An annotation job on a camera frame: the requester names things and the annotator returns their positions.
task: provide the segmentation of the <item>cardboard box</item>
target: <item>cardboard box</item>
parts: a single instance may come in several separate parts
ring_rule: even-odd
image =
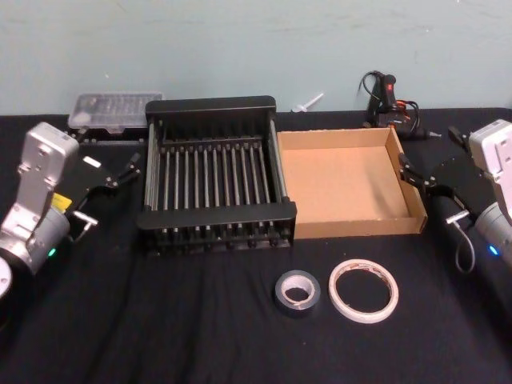
[[[400,180],[394,130],[280,132],[288,196],[297,203],[295,238],[418,234],[426,212]]]

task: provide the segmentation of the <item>black table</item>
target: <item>black table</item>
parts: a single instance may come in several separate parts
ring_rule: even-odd
[[[424,110],[439,140],[408,142],[421,170],[459,154],[448,125],[476,130],[504,109]],[[37,122],[66,128],[66,116],[0,118],[0,215],[12,204],[24,133]],[[280,114],[280,130],[359,126],[361,112]],[[115,169],[130,146],[84,152]],[[454,267],[454,234],[442,217],[451,204],[428,204],[421,235],[296,241],[290,250],[248,250],[145,258],[134,217],[142,180],[90,208],[100,219],[73,252],[59,251],[38,276],[38,299],[4,336],[0,382],[512,382],[510,271],[478,237],[478,269]],[[395,277],[400,299],[390,318],[363,325],[330,303],[332,269],[368,258]],[[322,286],[314,316],[282,315],[272,299],[279,276],[312,273]],[[380,300],[372,284],[347,294]]]

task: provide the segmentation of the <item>white plastic clip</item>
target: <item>white plastic clip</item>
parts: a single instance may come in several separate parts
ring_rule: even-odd
[[[309,100],[306,104],[302,105],[302,104],[297,104],[297,106],[295,108],[293,108],[291,111],[292,112],[307,112],[307,109],[312,106],[313,104],[315,104],[318,100],[320,100],[321,98],[323,98],[323,93],[319,94],[317,97],[315,98],[312,98],[311,100]]]

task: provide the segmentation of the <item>dish rack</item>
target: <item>dish rack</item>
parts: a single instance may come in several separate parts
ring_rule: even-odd
[[[269,96],[153,101],[143,212],[148,250],[290,246],[297,208],[286,195]]]

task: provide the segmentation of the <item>double-sided tape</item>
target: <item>double-sided tape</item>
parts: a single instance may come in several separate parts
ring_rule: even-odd
[[[372,274],[376,274],[381,280],[383,280],[390,290],[390,301],[387,305],[381,310],[367,313],[350,308],[350,306],[345,304],[339,297],[336,289],[336,282],[342,274],[349,270],[366,270]],[[394,308],[398,304],[398,285],[390,272],[383,266],[369,260],[353,259],[342,262],[333,269],[329,279],[329,296],[334,307],[336,307],[336,309],[346,318],[355,322],[373,324],[375,322],[381,322],[393,313]]]
[[[304,300],[293,300],[287,291],[299,288],[307,293]],[[320,285],[316,278],[303,270],[291,270],[281,276],[275,284],[275,301],[289,316],[301,317],[310,314],[320,299]]]

